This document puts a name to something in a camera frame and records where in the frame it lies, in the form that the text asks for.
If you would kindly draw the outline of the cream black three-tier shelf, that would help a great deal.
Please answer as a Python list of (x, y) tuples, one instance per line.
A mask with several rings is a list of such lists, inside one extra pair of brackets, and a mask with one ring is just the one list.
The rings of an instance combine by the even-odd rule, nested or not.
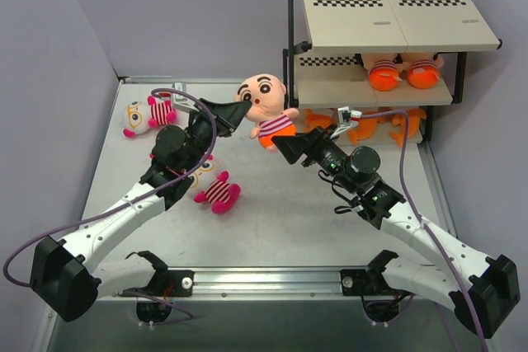
[(468, 54), (501, 46), (473, 0), (287, 0), (285, 105), (405, 109), (427, 142), (435, 109), (463, 99)]

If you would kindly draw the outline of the orange shark plush back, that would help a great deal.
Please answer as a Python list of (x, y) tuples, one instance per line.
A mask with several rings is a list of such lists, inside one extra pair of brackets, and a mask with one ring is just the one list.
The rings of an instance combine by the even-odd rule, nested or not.
[(322, 127), (326, 129), (331, 124), (334, 124), (335, 121), (330, 115), (324, 115), (319, 113), (314, 113), (310, 109), (304, 110), (304, 131), (309, 132), (310, 130), (316, 127)]

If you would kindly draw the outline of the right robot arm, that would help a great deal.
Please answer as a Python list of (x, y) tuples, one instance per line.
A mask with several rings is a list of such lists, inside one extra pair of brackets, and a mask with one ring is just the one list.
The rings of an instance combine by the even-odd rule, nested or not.
[(332, 138), (332, 128), (274, 137), (285, 160), (303, 167), (320, 166), (320, 176), (334, 190), (342, 187), (351, 198), (341, 209), (355, 212), (374, 228), (389, 234), (426, 258), (430, 268), (414, 265), (398, 254), (383, 251), (365, 274), (375, 293), (405, 290), (451, 310), (477, 336), (493, 338), (521, 294), (516, 264), (473, 249), (417, 212), (410, 197), (388, 185), (378, 173), (379, 154), (360, 146), (345, 153)]

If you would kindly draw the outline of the white pink glasses plush front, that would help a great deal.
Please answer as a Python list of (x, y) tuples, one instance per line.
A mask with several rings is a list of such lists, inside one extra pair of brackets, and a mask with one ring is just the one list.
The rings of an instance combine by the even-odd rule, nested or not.
[(209, 155), (190, 176), (192, 184), (188, 193), (197, 204), (209, 204), (213, 214), (226, 214), (238, 202), (241, 187), (230, 180), (230, 173)]

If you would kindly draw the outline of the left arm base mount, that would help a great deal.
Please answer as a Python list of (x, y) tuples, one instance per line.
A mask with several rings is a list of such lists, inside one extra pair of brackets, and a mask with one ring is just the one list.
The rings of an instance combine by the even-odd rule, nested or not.
[(193, 293), (195, 272), (192, 270), (169, 270), (163, 281), (165, 298), (187, 298)]

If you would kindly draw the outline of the peach boy plush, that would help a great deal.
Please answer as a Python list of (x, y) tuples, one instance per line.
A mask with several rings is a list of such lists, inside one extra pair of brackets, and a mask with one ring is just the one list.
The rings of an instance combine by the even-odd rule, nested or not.
[(440, 80), (444, 59), (437, 53), (402, 53), (403, 70), (408, 83), (416, 89), (429, 89)]
[(294, 136), (293, 119), (299, 115), (296, 108), (285, 107), (286, 88), (276, 76), (261, 73), (245, 79), (238, 87), (234, 100), (252, 103), (246, 118), (254, 123), (249, 138), (270, 152), (278, 148), (272, 139), (275, 136)]
[(379, 92), (393, 90), (402, 81), (403, 66), (395, 62), (397, 53), (361, 54), (363, 67), (371, 87)]

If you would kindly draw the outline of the aluminium front rail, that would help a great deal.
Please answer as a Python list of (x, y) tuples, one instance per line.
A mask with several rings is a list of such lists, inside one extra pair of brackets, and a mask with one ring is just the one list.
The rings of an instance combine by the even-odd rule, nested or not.
[[(450, 293), (457, 283), (433, 266), (422, 266), (397, 259), (377, 270), (372, 266), (349, 269), (367, 270), (371, 295), (391, 296), (409, 292), (436, 303), (450, 304)], [(93, 272), (81, 270), (60, 296), (76, 303), (137, 291), (163, 297), (163, 281), (169, 270), (195, 272), (193, 293), (200, 295), (343, 295), (337, 268), (195, 268), (155, 270), (137, 260), (105, 263)]]

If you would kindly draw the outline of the white pink striped plush back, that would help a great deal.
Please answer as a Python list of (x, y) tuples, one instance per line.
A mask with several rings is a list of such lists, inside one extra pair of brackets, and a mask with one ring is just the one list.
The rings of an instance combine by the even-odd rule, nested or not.
[(158, 101), (149, 96), (146, 101), (129, 103), (122, 113), (123, 135), (134, 138), (150, 129), (164, 127), (177, 122), (177, 112), (170, 101)]

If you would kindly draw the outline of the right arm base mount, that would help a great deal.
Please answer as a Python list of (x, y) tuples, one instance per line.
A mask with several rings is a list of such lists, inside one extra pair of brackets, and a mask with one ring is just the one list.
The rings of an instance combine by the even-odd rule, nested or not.
[(366, 296), (371, 295), (372, 288), (367, 270), (343, 269), (339, 272), (341, 279), (342, 294), (344, 296)]

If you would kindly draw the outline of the orange shark plush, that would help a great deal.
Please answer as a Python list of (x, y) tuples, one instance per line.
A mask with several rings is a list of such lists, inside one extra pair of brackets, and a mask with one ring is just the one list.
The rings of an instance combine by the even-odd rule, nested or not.
[(412, 138), (419, 130), (421, 122), (427, 119), (426, 112), (421, 108), (406, 110), (406, 114), (408, 116), (397, 113), (391, 120), (392, 125), (394, 127), (399, 126), (400, 130), (390, 132), (389, 136), (400, 148), (403, 146), (403, 139)]
[(378, 124), (383, 124), (387, 120), (386, 116), (376, 116), (370, 119), (361, 119), (359, 124), (347, 132), (348, 138), (353, 145), (370, 138), (376, 131)]
[(314, 113), (310, 109), (304, 110), (304, 131), (309, 132), (310, 130), (316, 127), (322, 127), (326, 129), (331, 124), (334, 124), (335, 121), (330, 115), (324, 115), (319, 113)]

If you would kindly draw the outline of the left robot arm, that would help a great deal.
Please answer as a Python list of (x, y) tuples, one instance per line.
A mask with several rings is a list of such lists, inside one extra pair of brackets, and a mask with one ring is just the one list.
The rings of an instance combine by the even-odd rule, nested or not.
[(190, 189), (190, 175), (209, 157), (218, 137), (230, 136), (251, 107), (250, 101), (217, 104), (200, 99), (185, 129), (162, 128), (148, 170), (95, 222), (35, 247), (30, 287), (64, 321), (74, 321), (99, 298), (143, 290), (160, 294), (167, 265), (149, 251), (105, 262), (107, 255), (150, 219), (169, 210)]

